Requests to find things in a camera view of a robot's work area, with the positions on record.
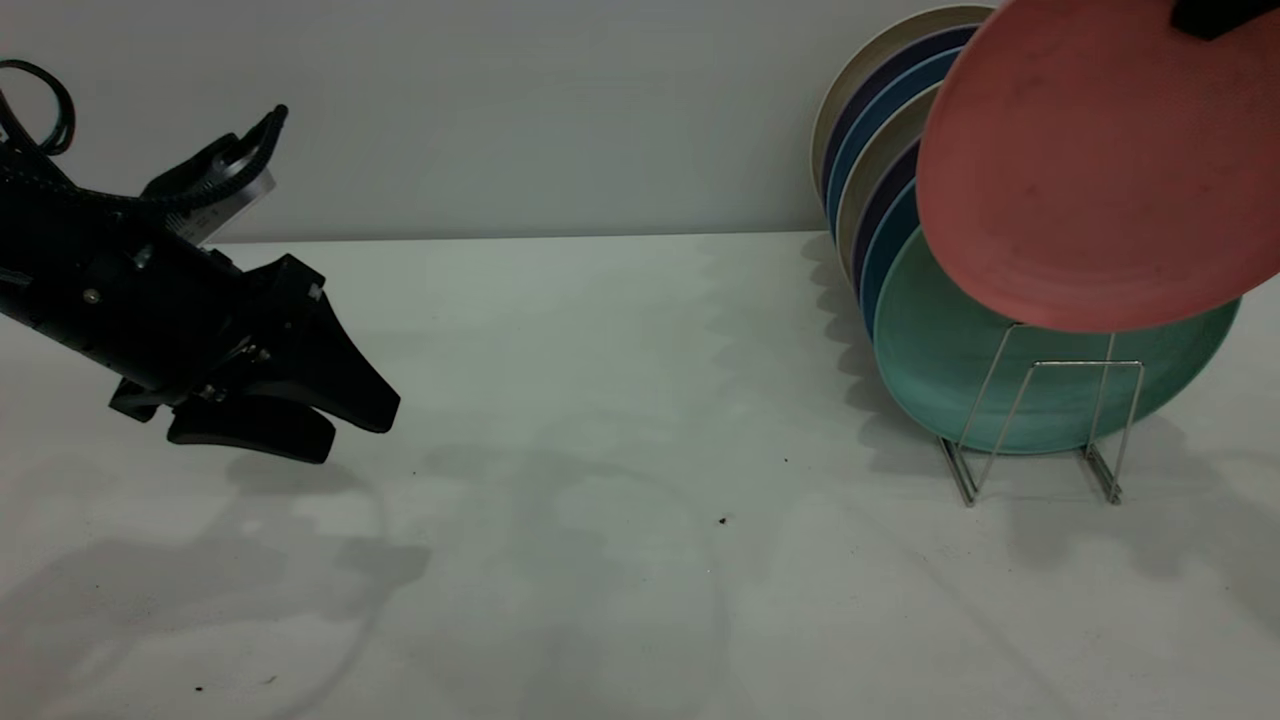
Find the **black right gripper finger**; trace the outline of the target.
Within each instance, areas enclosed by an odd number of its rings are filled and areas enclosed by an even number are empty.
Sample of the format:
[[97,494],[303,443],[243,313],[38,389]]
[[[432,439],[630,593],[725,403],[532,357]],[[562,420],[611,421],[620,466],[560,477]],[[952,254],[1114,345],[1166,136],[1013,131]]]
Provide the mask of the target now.
[[1213,41],[1279,9],[1279,0],[1179,0],[1169,24],[1193,38]]

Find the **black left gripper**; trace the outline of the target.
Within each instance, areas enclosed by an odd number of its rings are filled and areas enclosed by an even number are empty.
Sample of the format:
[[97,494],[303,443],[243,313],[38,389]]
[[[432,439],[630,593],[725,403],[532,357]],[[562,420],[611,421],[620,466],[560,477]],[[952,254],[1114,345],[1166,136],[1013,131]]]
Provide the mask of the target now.
[[348,337],[324,278],[285,255],[239,269],[178,233],[172,215],[211,190],[110,196],[35,190],[35,328],[120,377],[111,407],[172,407],[174,445],[326,461],[337,429],[392,429],[401,396]]

